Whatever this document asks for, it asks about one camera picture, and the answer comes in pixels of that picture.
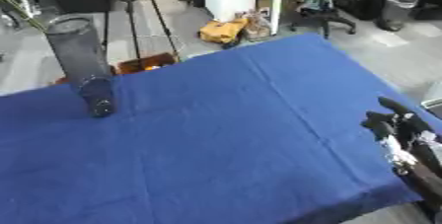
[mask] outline gray carpet floor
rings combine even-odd
[[[158,3],[174,40],[179,44],[182,58],[193,58],[220,49],[219,45],[196,37],[199,28],[210,20],[205,10],[188,7],[178,0],[158,0]],[[115,11],[111,13],[110,63],[134,58],[129,25],[123,10],[123,5],[116,3]],[[103,16],[95,15],[94,18],[100,31]],[[136,3],[136,21],[144,55],[170,50],[149,0]],[[396,34],[383,32],[371,22],[356,22],[358,33],[354,36],[348,35],[341,26],[333,26],[331,42],[393,88],[420,101],[433,82],[442,80],[442,22],[410,22]],[[300,29],[298,34],[307,31],[309,29]],[[282,25],[279,35],[274,38],[293,35]],[[6,56],[0,63],[0,95],[47,86],[62,76],[44,37],[30,28],[20,31],[0,28],[1,52]],[[346,222],[374,223],[428,222],[412,205],[379,210]]]

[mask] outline trash can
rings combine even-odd
[[[390,32],[401,30],[417,2],[418,0],[387,0],[382,16],[377,21],[378,27]]]
[[[111,70],[93,20],[64,15],[48,23],[47,40],[74,90],[86,101],[92,116],[114,111]]]

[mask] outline table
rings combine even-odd
[[[60,85],[0,98],[0,223],[332,224],[418,200],[365,112],[420,110],[317,35],[115,78],[90,118]]]

